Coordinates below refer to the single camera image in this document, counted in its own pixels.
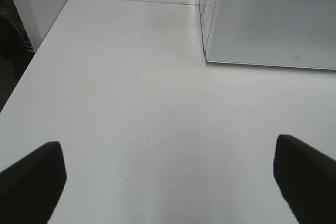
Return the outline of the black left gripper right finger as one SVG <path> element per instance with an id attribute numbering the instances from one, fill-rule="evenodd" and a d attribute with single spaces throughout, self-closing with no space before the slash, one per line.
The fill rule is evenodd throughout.
<path id="1" fill-rule="evenodd" d="M 273 174 L 299 223 L 335 223 L 335 160 L 291 135 L 279 135 Z"/>

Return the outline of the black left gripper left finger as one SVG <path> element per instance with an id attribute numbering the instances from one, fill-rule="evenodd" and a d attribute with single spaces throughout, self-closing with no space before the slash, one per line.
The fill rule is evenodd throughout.
<path id="1" fill-rule="evenodd" d="M 48 223 L 67 179 L 59 142 L 47 142 L 1 172 L 1 223 Z"/>

